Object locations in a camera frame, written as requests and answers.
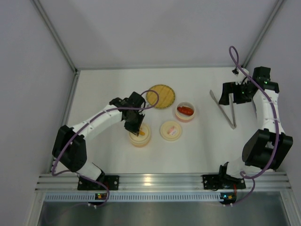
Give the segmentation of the red sausage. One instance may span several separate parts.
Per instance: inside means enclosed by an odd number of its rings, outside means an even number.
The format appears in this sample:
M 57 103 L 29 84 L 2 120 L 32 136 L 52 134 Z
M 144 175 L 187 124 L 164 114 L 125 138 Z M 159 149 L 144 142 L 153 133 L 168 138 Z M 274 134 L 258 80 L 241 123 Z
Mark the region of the red sausage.
M 194 110 L 186 106 L 177 107 L 177 111 L 187 116 L 192 116 L 194 114 Z

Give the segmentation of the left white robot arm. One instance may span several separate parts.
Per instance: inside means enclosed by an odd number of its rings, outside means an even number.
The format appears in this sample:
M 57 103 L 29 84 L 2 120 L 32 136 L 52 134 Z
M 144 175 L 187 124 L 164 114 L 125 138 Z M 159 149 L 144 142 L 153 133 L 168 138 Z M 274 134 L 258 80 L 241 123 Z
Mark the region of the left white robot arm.
M 128 132 L 138 136 L 144 119 L 141 108 L 145 104 L 142 95 L 133 92 L 128 98 L 111 100 L 103 110 L 82 123 L 72 127 L 62 126 L 57 133 L 52 155 L 60 157 L 59 162 L 69 171 L 102 183 L 105 173 L 87 160 L 87 142 L 121 121 L 125 122 L 124 128 Z

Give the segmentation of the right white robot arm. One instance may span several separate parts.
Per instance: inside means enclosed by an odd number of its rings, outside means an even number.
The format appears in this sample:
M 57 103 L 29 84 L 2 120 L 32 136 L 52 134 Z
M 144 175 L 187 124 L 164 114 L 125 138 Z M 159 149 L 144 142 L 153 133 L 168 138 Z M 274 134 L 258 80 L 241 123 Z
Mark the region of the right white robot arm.
M 277 170 L 293 145 L 293 138 L 285 134 L 279 112 L 279 85 L 270 79 L 271 69 L 256 67 L 252 79 L 241 82 L 226 82 L 222 85 L 220 105 L 252 102 L 256 112 L 258 129 L 247 141 L 242 152 L 242 161 L 248 167 L 264 169 L 268 162 L 271 170 Z

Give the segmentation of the cream lid pink handle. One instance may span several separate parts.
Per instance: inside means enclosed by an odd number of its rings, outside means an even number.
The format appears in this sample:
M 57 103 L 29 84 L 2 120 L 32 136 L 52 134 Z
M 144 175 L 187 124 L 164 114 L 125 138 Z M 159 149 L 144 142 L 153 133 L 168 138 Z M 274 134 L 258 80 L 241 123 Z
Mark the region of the cream lid pink handle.
M 166 121 L 160 127 L 160 134 L 166 141 L 176 141 L 182 134 L 182 127 L 176 121 Z

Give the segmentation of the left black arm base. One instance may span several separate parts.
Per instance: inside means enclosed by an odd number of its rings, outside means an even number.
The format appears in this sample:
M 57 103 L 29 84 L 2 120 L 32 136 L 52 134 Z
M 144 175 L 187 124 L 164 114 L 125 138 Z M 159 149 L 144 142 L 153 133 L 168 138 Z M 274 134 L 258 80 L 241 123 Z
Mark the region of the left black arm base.
M 110 191 L 117 191 L 119 189 L 119 176 L 118 175 L 106 175 L 102 182 Z M 80 191 L 102 191 L 105 188 L 95 182 L 79 177 L 78 190 Z

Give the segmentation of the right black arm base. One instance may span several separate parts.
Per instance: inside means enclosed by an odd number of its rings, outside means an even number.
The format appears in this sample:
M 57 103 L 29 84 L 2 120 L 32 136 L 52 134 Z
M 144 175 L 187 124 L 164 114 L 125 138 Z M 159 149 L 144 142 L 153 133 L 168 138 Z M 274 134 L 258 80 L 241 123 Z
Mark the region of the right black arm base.
M 246 189 L 245 181 L 242 178 L 229 175 L 207 174 L 202 175 L 202 179 L 205 190 Z

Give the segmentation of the pink lunch container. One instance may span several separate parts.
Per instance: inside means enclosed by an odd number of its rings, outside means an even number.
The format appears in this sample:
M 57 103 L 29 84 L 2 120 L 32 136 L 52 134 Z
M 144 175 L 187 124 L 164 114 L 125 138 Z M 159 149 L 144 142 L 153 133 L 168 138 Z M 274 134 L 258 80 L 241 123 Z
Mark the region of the pink lunch container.
M 194 114 L 192 116 L 187 116 L 187 115 L 184 115 L 182 113 L 179 113 L 177 111 L 177 107 L 179 107 L 179 106 L 186 106 L 186 107 L 189 107 L 189 108 L 193 109 L 194 110 Z M 187 102 L 187 101 L 182 101 L 182 102 L 179 102 L 176 105 L 176 107 L 175 107 L 175 113 L 174 114 L 175 114 L 177 120 L 179 120 L 181 122 L 190 122 L 190 121 L 193 120 L 193 118 L 196 115 L 196 108 L 195 108 L 195 106 L 192 103 Z

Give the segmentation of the cream lid orange handle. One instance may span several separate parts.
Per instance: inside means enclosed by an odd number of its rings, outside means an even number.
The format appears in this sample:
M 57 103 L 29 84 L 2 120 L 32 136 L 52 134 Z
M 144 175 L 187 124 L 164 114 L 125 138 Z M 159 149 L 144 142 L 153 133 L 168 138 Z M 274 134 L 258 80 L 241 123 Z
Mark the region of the cream lid orange handle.
M 150 137 L 151 138 L 151 129 L 148 124 L 142 123 L 140 126 L 139 134 L 135 135 L 129 132 L 129 137 Z

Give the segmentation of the orange lunch container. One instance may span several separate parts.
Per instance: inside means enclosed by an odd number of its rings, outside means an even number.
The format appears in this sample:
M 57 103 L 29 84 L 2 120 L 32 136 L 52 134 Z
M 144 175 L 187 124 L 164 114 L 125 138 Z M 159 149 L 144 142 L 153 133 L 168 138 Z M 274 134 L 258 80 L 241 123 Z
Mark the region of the orange lunch container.
M 149 141 L 150 137 L 130 137 L 130 143 L 135 147 L 144 147 L 146 146 Z

